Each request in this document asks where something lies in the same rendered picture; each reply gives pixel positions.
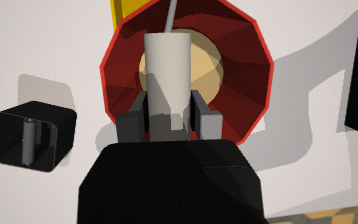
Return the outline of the yellow shallow square tray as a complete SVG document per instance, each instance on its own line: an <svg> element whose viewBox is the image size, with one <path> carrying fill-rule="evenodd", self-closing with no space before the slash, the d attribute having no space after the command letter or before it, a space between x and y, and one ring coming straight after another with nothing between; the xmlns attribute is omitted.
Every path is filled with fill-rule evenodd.
<svg viewBox="0 0 358 224"><path fill-rule="evenodd" d="M150 0L110 0L114 32L120 20Z"/></svg>

